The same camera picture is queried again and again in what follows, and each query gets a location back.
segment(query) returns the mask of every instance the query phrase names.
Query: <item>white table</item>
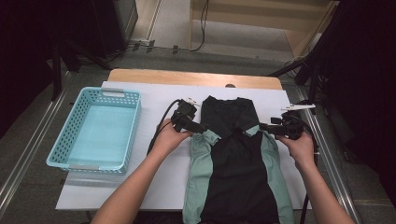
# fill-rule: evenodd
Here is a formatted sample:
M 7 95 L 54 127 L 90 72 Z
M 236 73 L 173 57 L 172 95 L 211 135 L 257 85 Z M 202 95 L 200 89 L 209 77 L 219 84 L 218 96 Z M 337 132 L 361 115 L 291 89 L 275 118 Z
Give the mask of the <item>white table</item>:
M 134 140 L 130 174 L 146 157 L 149 141 L 165 109 L 176 99 L 191 97 L 199 104 L 208 96 L 218 99 L 251 99 L 261 122 L 270 123 L 271 117 L 280 117 L 280 108 L 289 105 L 285 91 L 244 88 L 219 88 L 205 86 L 184 86 L 145 84 L 131 82 L 104 82 L 103 87 L 138 90 L 142 93 L 142 114 Z M 200 109 L 195 121 L 199 121 Z M 142 203 L 142 210 L 181 210 L 190 167 L 190 139 L 184 141 L 161 165 Z M 300 174 L 294 166 L 287 148 L 278 143 L 281 170 L 287 183 L 294 209 L 303 207 L 305 188 Z M 70 172 L 66 178 L 56 209 L 97 210 L 106 198 L 117 188 L 126 175 Z

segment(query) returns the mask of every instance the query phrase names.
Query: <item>plastic basket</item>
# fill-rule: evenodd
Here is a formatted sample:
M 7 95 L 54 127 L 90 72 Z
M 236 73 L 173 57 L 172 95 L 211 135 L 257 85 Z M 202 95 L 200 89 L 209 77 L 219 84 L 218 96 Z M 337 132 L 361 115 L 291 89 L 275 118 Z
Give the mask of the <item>plastic basket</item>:
M 139 91 L 86 87 L 47 157 L 65 171 L 125 173 L 141 112 Z

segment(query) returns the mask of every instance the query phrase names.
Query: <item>black curtain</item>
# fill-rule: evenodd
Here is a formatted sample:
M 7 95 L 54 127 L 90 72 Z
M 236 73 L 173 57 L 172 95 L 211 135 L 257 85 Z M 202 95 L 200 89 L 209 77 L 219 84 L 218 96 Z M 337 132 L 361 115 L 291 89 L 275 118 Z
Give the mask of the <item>black curtain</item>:
M 301 84 L 320 77 L 325 95 L 342 115 L 344 123 L 332 120 L 347 150 L 378 172 L 396 204 L 394 8 L 396 3 L 390 1 L 340 1 L 309 66 L 300 70 L 296 80 Z M 346 136 L 346 127 L 351 136 Z
M 52 81 L 50 37 L 33 4 L 0 6 L 0 137 Z

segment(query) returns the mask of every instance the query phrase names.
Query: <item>black cable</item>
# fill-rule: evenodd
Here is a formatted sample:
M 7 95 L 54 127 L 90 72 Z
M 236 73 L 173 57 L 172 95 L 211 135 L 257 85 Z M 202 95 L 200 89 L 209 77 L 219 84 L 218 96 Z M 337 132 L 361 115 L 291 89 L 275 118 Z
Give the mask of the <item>black cable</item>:
M 305 223 L 305 217 L 306 217 L 306 211 L 307 211 L 307 207 L 308 207 L 308 202 L 309 202 L 308 194 L 305 194 L 303 210 L 301 212 L 301 217 L 300 217 L 300 224 L 304 224 Z
M 205 28 L 206 28 L 206 19 L 207 19 L 207 11 L 209 10 L 209 0 L 206 0 L 204 8 L 201 13 L 201 31 L 202 31 L 202 40 L 201 44 L 198 48 L 196 49 L 177 49 L 179 51 L 190 51 L 190 52 L 195 52 L 200 50 L 201 48 L 204 47 L 205 45 Z M 169 49 L 169 50 L 175 50 L 171 48 L 165 48 L 165 47 L 155 47 L 155 46 L 147 46 L 147 45 L 140 45 L 141 47 L 145 47 L 147 49 Z
M 289 115 L 289 117 L 299 120 L 304 125 L 305 129 L 311 135 L 312 142 L 314 144 L 314 163 L 318 167 L 318 143 L 317 143 L 317 140 L 315 139 L 314 132 L 312 131 L 311 127 L 309 127 L 309 125 L 305 121 L 303 121 L 302 119 L 297 118 L 297 117 L 295 117 L 293 115 Z M 305 194 L 305 198 L 304 198 L 303 210 L 302 210 L 302 213 L 301 213 L 301 216 L 300 216 L 300 224 L 304 224 L 305 223 L 306 211 L 308 209 L 308 201 L 309 201 L 309 197 L 308 197 L 308 193 L 306 193 Z
M 168 125 L 169 123 L 172 122 L 172 120 L 171 120 L 169 123 L 167 123 L 165 126 L 163 126 L 163 127 L 161 128 L 161 124 L 163 124 L 163 121 L 165 120 L 165 117 L 166 117 L 166 115 L 168 114 L 169 110 L 172 108 L 172 106 L 173 106 L 175 103 L 180 103 L 180 102 L 181 102 L 181 100 L 175 100 L 175 101 L 172 102 L 172 104 L 170 104 L 170 105 L 168 106 L 168 108 L 166 109 L 165 113 L 163 114 L 163 117 L 161 118 L 160 123 L 157 125 L 157 129 L 155 130 L 155 134 L 154 134 L 154 136 L 152 137 L 151 142 L 149 143 L 149 146 L 148 146 L 148 154 L 149 154 L 150 151 L 152 150 L 152 147 L 154 146 L 155 140 L 157 139 L 157 136 L 158 136 L 158 134 L 160 133 L 160 131 L 162 131 L 163 128 L 164 128 L 166 125 Z
M 208 10 L 209 10 L 209 0 L 206 0 L 204 8 L 202 9 L 202 13 L 201 13 L 201 31 L 202 31 L 201 45 L 196 49 L 191 49 L 190 51 L 198 51 L 205 45 L 205 28 L 206 28 L 206 18 L 207 18 Z

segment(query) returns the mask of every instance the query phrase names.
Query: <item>floor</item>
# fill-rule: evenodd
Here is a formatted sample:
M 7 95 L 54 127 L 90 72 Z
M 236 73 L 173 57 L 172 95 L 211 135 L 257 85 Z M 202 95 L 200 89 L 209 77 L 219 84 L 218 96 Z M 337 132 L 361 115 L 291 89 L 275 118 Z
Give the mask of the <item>floor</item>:
M 142 13 L 139 13 L 139 22 L 132 40 L 155 40 L 155 46 L 158 47 L 172 48 L 174 45 L 178 45 L 181 48 L 186 48 L 188 46 L 186 16 L 188 15 L 183 14 L 188 11 L 186 8 L 189 6 L 186 2 L 182 0 L 137 0 L 138 11 L 141 8 Z M 194 46 L 198 46 L 201 41 L 198 22 L 194 24 L 193 33 L 192 43 Z M 112 65 L 120 68 L 265 76 L 293 59 L 286 37 L 281 30 L 209 22 L 206 25 L 205 33 L 207 37 L 205 47 L 198 53 L 180 52 L 177 55 L 172 55 L 170 50 L 146 53 L 140 49 L 121 55 Z M 83 223 L 88 221 L 84 211 L 71 212 L 54 209 L 66 173 L 49 168 L 45 164 L 45 159 L 68 115 L 70 103 L 74 101 L 79 90 L 85 86 L 100 86 L 107 79 L 108 73 L 95 64 L 87 64 L 81 68 L 78 74 L 72 74 L 69 81 L 65 79 L 64 82 L 68 83 L 69 88 L 64 101 L 60 104 L 58 112 L 52 118 L 51 125 L 39 142 L 30 142 L 30 136 L 36 134 L 36 127 L 40 125 L 40 120 L 48 109 L 51 86 L 48 86 L 37 96 L 8 133 L 0 139 L 0 148 L 3 154 L 0 158 L 0 183 L 2 186 L 14 173 L 15 165 L 21 163 L 19 158 L 23 156 L 22 152 L 27 150 L 27 153 L 33 153 L 32 159 L 25 162 L 25 170 L 21 171 L 24 175 L 22 175 L 23 179 L 16 183 L 18 189 L 8 192 L 12 196 L 12 200 L 6 202 L 7 210 L 3 210 L 5 202 L 1 202 L 0 223 Z M 290 101 L 295 103 L 299 99 L 291 77 L 293 77 L 293 73 L 285 74 L 279 79 Z M 376 173 L 364 164 L 350 163 L 344 160 L 340 141 L 321 105 L 318 105 L 317 112 L 318 121 L 332 149 L 337 169 L 361 218 L 360 223 L 396 223 L 395 208 L 382 189 Z M 332 181 L 328 177 L 327 167 L 323 162 L 319 163 L 319 170 L 328 185 L 331 186 Z M 4 199 L 3 187 L 1 193 L 1 199 Z M 300 214 L 301 211 L 295 212 L 296 223 Z M 311 211 L 308 212 L 305 223 L 315 223 Z

